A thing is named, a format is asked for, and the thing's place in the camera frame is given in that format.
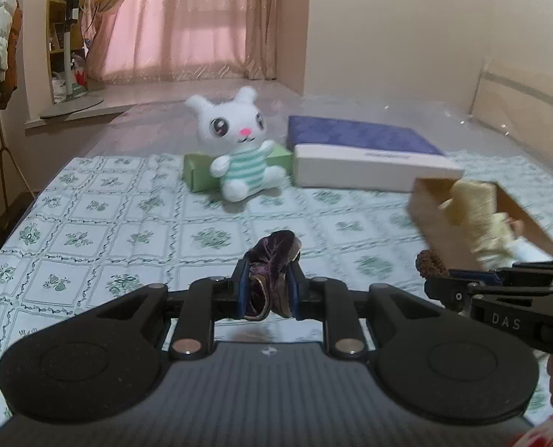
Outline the wooden headboard in plastic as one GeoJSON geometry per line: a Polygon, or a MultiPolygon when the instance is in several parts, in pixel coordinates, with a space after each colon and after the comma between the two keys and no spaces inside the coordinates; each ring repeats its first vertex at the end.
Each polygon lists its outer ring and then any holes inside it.
{"type": "Polygon", "coordinates": [[[489,60],[471,115],[553,162],[553,77],[489,60]]]}

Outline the yellow towel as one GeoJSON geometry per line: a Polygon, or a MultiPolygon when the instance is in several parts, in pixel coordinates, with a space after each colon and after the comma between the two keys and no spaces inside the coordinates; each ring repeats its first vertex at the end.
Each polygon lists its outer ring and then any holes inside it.
{"type": "Polygon", "coordinates": [[[499,212],[498,188],[492,183],[458,180],[439,209],[460,230],[476,256],[510,256],[511,246],[522,232],[519,220],[499,212]]]}

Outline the pink curtain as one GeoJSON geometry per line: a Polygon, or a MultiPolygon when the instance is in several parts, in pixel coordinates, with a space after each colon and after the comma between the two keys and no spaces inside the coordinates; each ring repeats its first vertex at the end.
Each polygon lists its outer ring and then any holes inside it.
{"type": "Polygon", "coordinates": [[[108,84],[276,77],[277,0],[86,0],[86,71],[108,84]]]}

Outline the blue and white flat box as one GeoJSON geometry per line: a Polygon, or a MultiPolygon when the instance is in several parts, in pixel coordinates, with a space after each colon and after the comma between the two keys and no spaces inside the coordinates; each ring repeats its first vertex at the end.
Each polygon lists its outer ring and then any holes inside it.
{"type": "Polygon", "coordinates": [[[416,179],[463,175],[442,150],[402,126],[292,115],[287,146],[298,187],[408,193],[416,179]]]}

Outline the brown knitted scrunchie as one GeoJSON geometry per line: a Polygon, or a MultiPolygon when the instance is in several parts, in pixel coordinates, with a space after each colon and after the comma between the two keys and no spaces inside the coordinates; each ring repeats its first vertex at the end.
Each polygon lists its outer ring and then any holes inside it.
{"type": "Polygon", "coordinates": [[[422,250],[417,255],[415,266],[423,279],[446,278],[449,276],[449,269],[438,254],[431,249],[422,250]]]}

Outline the wooden bookshelf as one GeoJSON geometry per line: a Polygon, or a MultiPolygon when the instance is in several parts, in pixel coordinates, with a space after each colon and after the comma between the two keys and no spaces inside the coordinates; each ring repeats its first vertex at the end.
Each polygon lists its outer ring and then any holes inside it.
{"type": "Polygon", "coordinates": [[[70,13],[68,5],[70,0],[48,0],[48,55],[49,70],[51,76],[61,75],[64,72],[63,51],[64,33],[69,30],[70,54],[85,56],[85,41],[82,37],[80,17],[74,22],[68,23],[67,17],[70,13]]]}

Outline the standing fan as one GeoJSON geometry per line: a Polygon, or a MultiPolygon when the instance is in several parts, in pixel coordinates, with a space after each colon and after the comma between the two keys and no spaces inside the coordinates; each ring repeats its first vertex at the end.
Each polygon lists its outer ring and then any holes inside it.
{"type": "Polygon", "coordinates": [[[88,33],[99,16],[117,9],[123,1],[49,0],[47,54],[53,104],[41,112],[42,120],[65,118],[104,102],[88,90],[88,33]]]}

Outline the brown cardboard tray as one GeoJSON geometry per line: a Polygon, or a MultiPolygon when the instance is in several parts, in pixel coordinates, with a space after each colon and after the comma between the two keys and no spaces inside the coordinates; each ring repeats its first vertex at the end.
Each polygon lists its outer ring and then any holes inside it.
{"type": "MultiPolygon", "coordinates": [[[[411,220],[419,228],[429,248],[442,259],[447,269],[487,270],[467,245],[465,234],[439,209],[451,198],[454,181],[450,179],[415,179],[408,204],[411,220]]],[[[553,259],[553,239],[499,184],[495,186],[496,208],[524,223],[523,237],[553,259]]]]}

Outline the white bunny plush toy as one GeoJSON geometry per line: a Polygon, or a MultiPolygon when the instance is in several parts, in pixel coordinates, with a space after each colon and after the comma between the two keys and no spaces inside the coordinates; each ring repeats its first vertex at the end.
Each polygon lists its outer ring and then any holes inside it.
{"type": "Polygon", "coordinates": [[[198,94],[185,100],[197,117],[198,141],[213,158],[210,175],[220,182],[223,199],[231,203],[276,189],[286,176],[283,167],[267,162],[274,142],[266,137],[266,122],[256,99],[256,90],[245,86],[220,104],[198,94]]]}

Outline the green cardboard box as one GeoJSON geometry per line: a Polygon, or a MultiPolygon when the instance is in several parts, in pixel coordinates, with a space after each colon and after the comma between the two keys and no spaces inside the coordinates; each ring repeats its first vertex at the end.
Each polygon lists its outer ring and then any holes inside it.
{"type": "MultiPolygon", "coordinates": [[[[218,191],[220,180],[210,174],[214,158],[200,153],[189,153],[184,156],[182,178],[193,193],[218,191]]],[[[271,154],[266,158],[268,165],[279,165],[290,175],[292,173],[293,153],[280,144],[275,144],[271,154]]]]}

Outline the white rolled towel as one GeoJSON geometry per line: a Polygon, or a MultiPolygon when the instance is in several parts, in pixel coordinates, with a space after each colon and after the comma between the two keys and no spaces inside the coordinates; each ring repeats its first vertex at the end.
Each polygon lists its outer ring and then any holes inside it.
{"type": "Polygon", "coordinates": [[[528,239],[519,237],[512,241],[506,250],[485,256],[482,263],[488,269],[498,269],[499,267],[510,267],[516,262],[545,262],[551,260],[553,260],[552,255],[544,252],[528,239]]]}

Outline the purple velvet scrunchie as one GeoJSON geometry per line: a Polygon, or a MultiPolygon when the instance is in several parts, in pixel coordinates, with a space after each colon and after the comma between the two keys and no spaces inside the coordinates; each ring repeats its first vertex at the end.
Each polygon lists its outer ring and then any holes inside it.
{"type": "Polygon", "coordinates": [[[263,321],[270,313],[292,317],[286,271],[299,259],[301,241],[290,230],[278,230],[262,237],[246,254],[249,263],[248,299],[244,318],[263,321]]]}

